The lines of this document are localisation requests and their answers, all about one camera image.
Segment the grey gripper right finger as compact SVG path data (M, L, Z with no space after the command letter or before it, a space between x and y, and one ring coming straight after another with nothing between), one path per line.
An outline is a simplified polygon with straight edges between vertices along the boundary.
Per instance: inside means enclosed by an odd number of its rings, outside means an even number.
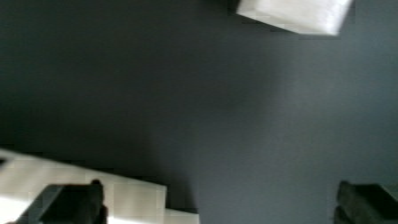
M398 224L398 184L340 183L335 224Z

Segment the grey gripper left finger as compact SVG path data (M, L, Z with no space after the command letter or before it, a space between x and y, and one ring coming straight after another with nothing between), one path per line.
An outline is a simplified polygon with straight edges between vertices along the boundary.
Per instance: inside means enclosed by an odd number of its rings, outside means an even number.
M22 215L17 224L107 224L104 184L50 184Z

